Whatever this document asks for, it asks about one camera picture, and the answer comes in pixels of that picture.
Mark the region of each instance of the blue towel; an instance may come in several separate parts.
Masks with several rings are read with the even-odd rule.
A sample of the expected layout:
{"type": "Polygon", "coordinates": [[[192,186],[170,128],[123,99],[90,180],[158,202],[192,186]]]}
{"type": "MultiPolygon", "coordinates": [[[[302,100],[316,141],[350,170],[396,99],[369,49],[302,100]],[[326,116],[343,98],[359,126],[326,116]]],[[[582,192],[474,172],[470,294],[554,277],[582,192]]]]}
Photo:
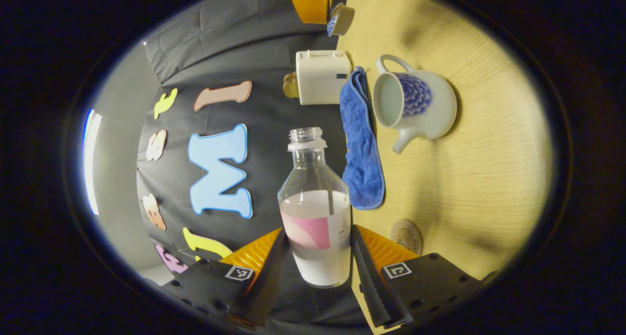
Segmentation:
{"type": "Polygon", "coordinates": [[[370,122],[367,77],[362,67],[350,74],[342,88],[339,109],[347,137],[343,179],[350,189],[350,203],[360,210],[376,209],[385,195],[385,179],[370,122]]]}

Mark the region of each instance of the black fabric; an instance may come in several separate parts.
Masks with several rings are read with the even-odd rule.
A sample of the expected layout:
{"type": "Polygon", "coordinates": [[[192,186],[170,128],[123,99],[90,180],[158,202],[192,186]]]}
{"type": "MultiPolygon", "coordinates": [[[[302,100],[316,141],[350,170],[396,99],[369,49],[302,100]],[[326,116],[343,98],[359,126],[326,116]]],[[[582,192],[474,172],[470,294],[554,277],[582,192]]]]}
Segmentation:
{"type": "MultiPolygon", "coordinates": [[[[301,106],[298,99],[289,99],[282,92],[283,77],[295,70],[295,53],[335,49],[337,37],[327,37],[322,25],[301,23],[290,0],[233,1],[204,0],[190,7],[161,26],[146,45],[151,65],[165,80],[155,94],[153,106],[173,88],[178,89],[178,95],[158,119],[154,119],[154,110],[147,114],[138,146],[138,197],[141,200],[149,193],[156,197],[167,229],[161,231],[152,225],[141,209],[144,225],[155,244],[164,246],[187,265],[195,263],[195,255],[206,259],[219,256],[199,248],[190,250],[183,236],[184,227],[237,250],[282,226],[277,192],[293,168],[287,151],[289,130],[321,127],[328,145],[327,164],[338,175],[346,166],[346,138],[338,106],[301,106]],[[252,11],[250,5],[258,10],[252,11]],[[201,19],[200,29],[194,27],[198,13],[216,16],[209,13],[215,9],[225,11],[219,15],[220,21],[208,23],[201,19]],[[166,52],[155,52],[154,45],[166,52]],[[201,90],[248,80],[252,81],[252,92],[243,103],[226,101],[194,112],[192,107],[201,90]],[[222,210],[204,210],[197,215],[192,210],[189,190],[206,171],[188,158],[190,136],[228,132],[239,123],[248,130],[248,155],[241,164],[230,159],[224,162],[244,170],[247,177],[224,193],[248,189],[252,218],[242,219],[237,212],[222,210]],[[146,161],[149,137],[163,128],[168,134],[162,157],[146,161]]],[[[335,289],[311,288],[300,277],[291,253],[282,269],[278,299],[272,321],[259,333],[306,334],[326,329],[346,334],[368,329],[349,282],[335,289]],[[293,328],[293,324],[306,323],[314,325],[310,329],[298,326],[297,331],[293,328]]]]}

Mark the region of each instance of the orange object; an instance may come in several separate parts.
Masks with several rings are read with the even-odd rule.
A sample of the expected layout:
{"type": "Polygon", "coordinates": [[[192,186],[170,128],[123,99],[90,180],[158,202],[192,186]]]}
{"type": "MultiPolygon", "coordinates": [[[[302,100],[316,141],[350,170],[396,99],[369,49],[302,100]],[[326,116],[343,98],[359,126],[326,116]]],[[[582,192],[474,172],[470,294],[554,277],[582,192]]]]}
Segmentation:
{"type": "Polygon", "coordinates": [[[372,230],[367,230],[360,225],[355,225],[360,233],[360,236],[367,246],[367,252],[374,262],[376,271],[381,280],[384,281],[380,270],[383,266],[390,264],[400,263],[419,257],[418,254],[411,252],[404,246],[397,244],[390,239],[387,239],[372,230]]]}
{"type": "Polygon", "coordinates": [[[259,237],[258,239],[228,255],[224,259],[221,259],[220,262],[230,264],[231,266],[253,269],[255,275],[252,283],[250,284],[250,288],[252,288],[252,285],[254,285],[254,282],[257,281],[257,277],[259,277],[259,274],[261,273],[261,269],[263,268],[263,265],[268,258],[268,254],[278,237],[280,229],[281,228],[277,228],[276,230],[259,237]]]}
{"type": "Polygon", "coordinates": [[[303,23],[326,24],[331,0],[291,0],[303,23]]]}

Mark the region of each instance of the clear plastic bottle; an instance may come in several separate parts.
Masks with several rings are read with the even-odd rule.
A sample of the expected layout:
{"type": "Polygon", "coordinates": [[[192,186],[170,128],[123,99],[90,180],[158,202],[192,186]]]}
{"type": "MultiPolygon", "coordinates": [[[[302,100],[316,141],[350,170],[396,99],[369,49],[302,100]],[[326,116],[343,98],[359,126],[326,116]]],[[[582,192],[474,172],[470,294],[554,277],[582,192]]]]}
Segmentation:
{"type": "Polygon", "coordinates": [[[315,288],[334,288],[350,273],[348,187],[326,165],[319,127],[289,132],[293,170],[278,192],[280,215],[300,275],[315,288]]]}

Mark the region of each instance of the pink label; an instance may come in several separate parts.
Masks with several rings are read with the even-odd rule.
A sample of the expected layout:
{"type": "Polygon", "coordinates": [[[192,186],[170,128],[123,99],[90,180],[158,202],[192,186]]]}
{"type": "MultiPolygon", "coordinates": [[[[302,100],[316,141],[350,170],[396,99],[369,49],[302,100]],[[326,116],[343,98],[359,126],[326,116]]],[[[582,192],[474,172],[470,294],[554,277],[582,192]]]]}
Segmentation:
{"type": "Polygon", "coordinates": [[[291,243],[298,244],[310,249],[331,248],[331,239],[328,232],[328,217],[317,219],[300,219],[290,217],[283,212],[282,223],[285,225],[285,233],[291,243]]]}

